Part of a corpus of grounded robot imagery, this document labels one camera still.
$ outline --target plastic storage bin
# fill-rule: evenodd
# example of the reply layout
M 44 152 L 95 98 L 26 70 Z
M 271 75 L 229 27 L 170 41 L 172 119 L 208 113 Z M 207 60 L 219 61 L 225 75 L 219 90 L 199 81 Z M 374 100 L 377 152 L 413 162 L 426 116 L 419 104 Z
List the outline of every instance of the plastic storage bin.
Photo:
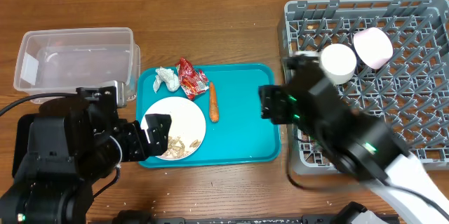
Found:
M 20 46 L 14 88 L 30 95 L 74 93 L 80 86 L 117 80 L 125 83 L 125 96 L 133 100 L 139 75 L 140 49 L 129 28 L 31 31 Z

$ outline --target white cup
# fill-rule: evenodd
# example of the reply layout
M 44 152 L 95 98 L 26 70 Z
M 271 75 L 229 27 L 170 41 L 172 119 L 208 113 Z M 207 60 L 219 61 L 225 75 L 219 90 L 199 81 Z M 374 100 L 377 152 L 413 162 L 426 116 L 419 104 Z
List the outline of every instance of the white cup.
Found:
M 393 45 L 379 28 L 370 27 L 354 35 L 354 50 L 370 68 L 379 69 L 393 56 Z
M 298 51 L 296 54 L 318 57 L 320 68 L 333 84 L 344 84 L 349 81 L 357 66 L 355 53 L 343 44 L 331 44 L 321 52 Z

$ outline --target red snack wrapper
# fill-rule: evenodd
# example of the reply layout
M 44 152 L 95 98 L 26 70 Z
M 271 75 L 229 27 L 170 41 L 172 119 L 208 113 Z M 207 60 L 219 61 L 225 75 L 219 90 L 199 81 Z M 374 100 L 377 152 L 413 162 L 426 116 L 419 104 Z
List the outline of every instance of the red snack wrapper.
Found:
M 175 66 L 177 76 L 180 78 L 181 88 L 190 100 L 209 89 L 209 79 L 204 72 L 202 70 L 196 72 L 194 66 L 188 60 L 180 58 L 180 61 Z

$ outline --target blue tray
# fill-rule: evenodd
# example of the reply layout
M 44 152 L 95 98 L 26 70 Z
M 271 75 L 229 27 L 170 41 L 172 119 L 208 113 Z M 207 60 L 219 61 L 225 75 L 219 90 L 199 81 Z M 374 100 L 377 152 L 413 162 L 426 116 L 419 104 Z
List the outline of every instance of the blue tray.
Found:
M 281 151 L 279 127 L 268 119 L 260 118 L 258 87 L 274 84 L 274 75 L 262 64 L 198 66 L 217 91 L 220 120 L 209 119 L 209 91 L 195 98 L 206 118 L 206 136 L 199 149 L 187 158 L 165 161 L 150 157 L 140 165 L 147 168 L 205 166 L 268 162 Z M 157 93 L 153 91 L 156 68 L 143 72 L 138 82 L 136 119 L 141 121 L 147 109 L 156 101 L 171 96 L 184 97 L 184 91 L 168 91 L 162 83 Z

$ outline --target plastic dish rack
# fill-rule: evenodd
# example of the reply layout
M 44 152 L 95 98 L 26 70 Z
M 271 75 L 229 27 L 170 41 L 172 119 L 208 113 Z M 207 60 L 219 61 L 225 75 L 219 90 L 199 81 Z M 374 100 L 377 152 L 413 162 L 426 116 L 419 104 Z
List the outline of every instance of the plastic dish rack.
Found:
M 338 93 L 352 107 L 384 118 L 410 144 L 427 170 L 449 169 L 448 0 L 299 0 L 284 8 L 281 56 L 352 45 L 354 33 L 378 27 L 388 34 L 392 59 L 378 70 L 358 62 Z M 293 71 L 284 68 L 286 81 Z M 290 140 L 310 139 L 295 126 Z M 298 174 L 337 173 L 314 143 L 294 140 Z

